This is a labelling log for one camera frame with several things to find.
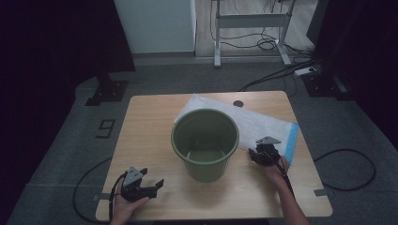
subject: wall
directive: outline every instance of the wall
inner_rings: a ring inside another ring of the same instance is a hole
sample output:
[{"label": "wall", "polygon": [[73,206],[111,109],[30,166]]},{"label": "wall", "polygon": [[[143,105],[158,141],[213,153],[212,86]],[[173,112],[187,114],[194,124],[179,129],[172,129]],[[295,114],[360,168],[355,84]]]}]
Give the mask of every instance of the wall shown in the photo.
[{"label": "wall", "polygon": [[194,0],[115,0],[131,53],[194,52]]}]

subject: wooden table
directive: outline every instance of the wooden table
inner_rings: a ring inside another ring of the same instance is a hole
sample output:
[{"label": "wooden table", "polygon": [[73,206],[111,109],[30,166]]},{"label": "wooden table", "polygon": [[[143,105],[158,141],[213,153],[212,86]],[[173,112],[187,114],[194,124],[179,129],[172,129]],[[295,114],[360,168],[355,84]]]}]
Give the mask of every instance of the wooden table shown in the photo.
[{"label": "wooden table", "polygon": [[[289,122],[297,122],[286,94],[282,91],[200,94]],[[191,95],[132,97],[116,145],[103,193],[110,193],[116,178],[134,166],[148,168],[142,187],[164,179],[158,197],[137,210],[134,220],[279,218],[278,195],[259,166],[250,161],[246,150],[237,149],[230,157],[225,174],[213,183],[192,179],[171,145],[174,120]],[[328,217],[332,213],[301,131],[288,172],[298,204],[307,217]],[[96,217],[108,220],[108,201],[101,200]]]}]

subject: human hand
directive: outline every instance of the human hand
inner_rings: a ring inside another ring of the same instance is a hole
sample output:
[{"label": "human hand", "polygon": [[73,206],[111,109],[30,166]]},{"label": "human hand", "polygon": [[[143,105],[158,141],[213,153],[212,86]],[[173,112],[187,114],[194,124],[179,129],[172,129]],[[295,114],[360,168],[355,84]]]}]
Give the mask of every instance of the human hand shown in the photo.
[{"label": "human hand", "polygon": [[111,225],[122,225],[126,224],[129,218],[132,216],[132,213],[138,207],[144,205],[149,201],[148,197],[140,199],[136,202],[129,202],[124,199],[120,193],[122,189],[124,178],[120,179],[119,183],[117,184],[117,190],[114,199],[114,216],[111,220]]},{"label": "human hand", "polygon": [[[281,156],[281,158],[278,161],[279,165],[281,165],[282,168],[284,168],[284,171],[287,172],[289,170],[289,164],[287,164],[287,160],[285,156]],[[266,177],[269,179],[269,181],[272,182],[275,186],[278,186],[280,184],[285,185],[285,182],[282,177],[281,171],[278,169],[277,166],[272,165],[272,166],[263,166],[264,172],[266,173]]]}]

